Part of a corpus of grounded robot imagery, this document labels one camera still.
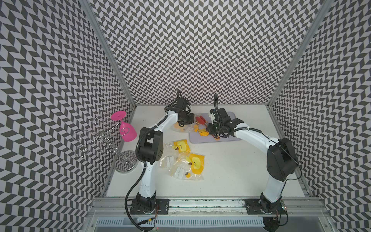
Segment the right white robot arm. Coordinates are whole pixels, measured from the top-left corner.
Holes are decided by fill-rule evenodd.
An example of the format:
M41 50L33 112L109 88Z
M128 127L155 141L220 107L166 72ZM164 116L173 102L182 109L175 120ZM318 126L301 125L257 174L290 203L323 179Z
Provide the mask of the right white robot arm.
M267 155L269 174L265 190L260 195L260 210L264 214L282 208L282 193L290 176L299 166L292 142L287 138L277 139L265 135L261 130L248 126L239 118L231 119L224 108L210 110L208 132L219 138L236 137L244 140Z

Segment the orange fish shaped cookie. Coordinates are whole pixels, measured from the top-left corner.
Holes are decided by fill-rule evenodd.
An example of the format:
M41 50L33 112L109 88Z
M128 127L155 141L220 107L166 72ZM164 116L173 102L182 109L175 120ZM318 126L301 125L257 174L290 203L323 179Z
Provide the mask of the orange fish shaped cookie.
M200 131L200 132L199 132L199 135L200 135L200 136L208 136L208 135L209 135L209 132L206 131L206 130L203 130L203 131Z

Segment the red metal tongs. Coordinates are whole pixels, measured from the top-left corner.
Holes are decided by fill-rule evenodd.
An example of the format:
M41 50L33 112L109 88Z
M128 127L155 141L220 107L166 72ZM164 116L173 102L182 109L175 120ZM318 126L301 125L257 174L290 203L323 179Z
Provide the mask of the red metal tongs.
M198 125L203 125L207 128L208 122L206 121L206 119L203 116L196 116L195 119L196 119L196 123Z

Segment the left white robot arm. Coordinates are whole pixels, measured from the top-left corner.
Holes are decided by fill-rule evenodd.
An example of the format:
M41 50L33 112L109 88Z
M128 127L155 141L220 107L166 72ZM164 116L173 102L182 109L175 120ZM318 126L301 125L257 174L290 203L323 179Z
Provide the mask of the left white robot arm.
M156 124L141 128L135 147L135 156L143 168L138 180L128 190L125 200L128 200L131 192L139 186L131 207L143 213L152 213L157 208L154 168L163 155L163 133L176 123L184 126L194 121L190 102L181 94L164 107L164 112L164 116Z

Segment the duck print resealable bag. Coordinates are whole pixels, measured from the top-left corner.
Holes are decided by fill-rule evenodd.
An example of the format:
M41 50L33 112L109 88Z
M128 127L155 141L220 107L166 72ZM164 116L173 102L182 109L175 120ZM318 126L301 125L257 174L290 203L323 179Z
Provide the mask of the duck print resealable bag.
M176 122L171 126L171 130L180 133L189 133L193 130L193 126L192 124L181 125L179 122Z

